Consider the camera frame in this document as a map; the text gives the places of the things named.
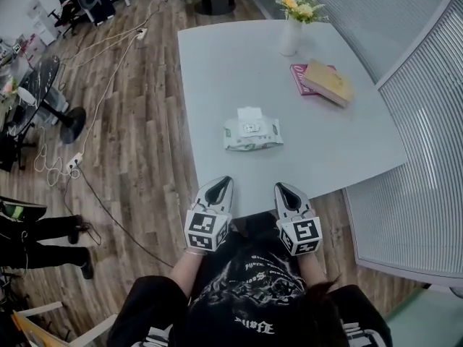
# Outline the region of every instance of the black pants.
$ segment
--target black pants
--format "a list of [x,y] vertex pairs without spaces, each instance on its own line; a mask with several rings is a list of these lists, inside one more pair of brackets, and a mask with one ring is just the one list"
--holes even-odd
[[44,246],[37,243],[39,240],[75,233],[76,224],[73,216],[44,218],[31,223],[16,222],[0,216],[0,266],[25,268],[27,259],[27,267],[30,269],[66,263],[84,265],[88,259],[86,248]]

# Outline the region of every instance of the black table base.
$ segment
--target black table base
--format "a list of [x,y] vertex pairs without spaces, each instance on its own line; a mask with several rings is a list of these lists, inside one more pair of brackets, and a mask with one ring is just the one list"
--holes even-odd
[[72,123],[69,126],[62,124],[59,136],[64,144],[72,144],[84,129],[87,113],[84,108],[76,107],[66,117],[71,119]]
[[203,2],[195,5],[195,11],[202,15],[224,15],[234,11],[236,5],[229,5],[229,0],[210,0],[211,5],[204,7]]
[[61,131],[59,136],[64,144],[72,144],[82,133],[87,120],[87,113],[82,107],[76,107],[64,115],[43,101],[41,106],[61,121]]
[[234,11],[234,0],[202,0],[195,5],[195,11],[203,15],[223,15]]

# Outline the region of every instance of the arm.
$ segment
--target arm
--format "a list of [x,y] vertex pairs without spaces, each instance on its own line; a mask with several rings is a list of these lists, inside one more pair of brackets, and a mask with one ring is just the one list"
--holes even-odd
[[168,276],[168,278],[177,283],[188,299],[191,297],[191,291],[203,257],[203,251],[189,248],[184,252]]
[[299,256],[297,261],[299,263],[301,277],[304,279],[307,287],[327,281],[326,274],[323,272],[314,252]]

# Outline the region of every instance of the wooden floor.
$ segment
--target wooden floor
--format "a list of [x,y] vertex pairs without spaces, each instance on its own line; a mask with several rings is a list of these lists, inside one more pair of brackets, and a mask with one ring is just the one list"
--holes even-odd
[[[104,38],[122,33],[142,23],[152,0],[132,0],[126,7],[116,3],[116,16],[98,28],[78,27],[78,35],[69,36],[51,48],[62,59]],[[159,1],[154,0],[156,11]],[[259,20],[263,15],[251,0],[237,0],[236,10],[226,16],[196,15],[195,1],[161,2],[159,13],[148,22],[148,34],[136,40],[117,73],[98,112],[91,132],[82,169],[101,196],[106,207],[144,246],[165,261],[174,264],[182,253],[182,219],[196,194],[190,139],[182,94],[177,32],[189,27],[239,20]],[[79,69],[72,67],[116,42],[106,41],[74,60],[64,61],[55,86],[72,107],[83,106],[90,126],[101,98],[129,39]],[[30,138],[38,139],[37,131]],[[56,157],[66,162],[81,150],[85,133],[73,145],[59,140],[59,127],[46,131],[48,164]],[[47,215],[66,215],[63,193],[66,179],[48,187],[45,173],[34,171],[36,151],[27,156],[26,171],[0,172],[0,192],[12,198],[48,205]],[[36,307],[63,301],[65,311],[51,312],[51,329],[61,336],[69,328],[70,339],[91,329],[119,311],[127,292],[137,277],[167,274],[167,266],[155,261],[116,227],[98,205],[84,180],[69,184],[67,202],[75,213],[91,221],[103,237],[100,247],[87,236],[80,245],[91,247],[95,279],[84,280],[80,270],[71,265],[43,270],[29,270],[17,281],[21,294],[30,295]],[[391,311],[410,291],[415,282],[356,266],[346,205],[341,192],[313,200],[323,223],[325,242],[320,260],[330,279],[339,276],[339,285],[358,284],[382,314]],[[96,344],[103,345],[104,338]]]

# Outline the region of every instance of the book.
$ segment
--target book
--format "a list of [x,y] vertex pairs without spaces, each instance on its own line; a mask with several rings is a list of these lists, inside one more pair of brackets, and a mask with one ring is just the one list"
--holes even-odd
[[302,79],[304,78],[305,71],[307,70],[306,64],[291,64],[290,66],[291,74],[296,82],[297,89],[299,90],[300,95],[318,95],[318,93],[311,89],[310,87],[306,87],[302,84]]
[[352,83],[346,76],[315,59],[310,60],[301,82],[342,107],[354,97]]

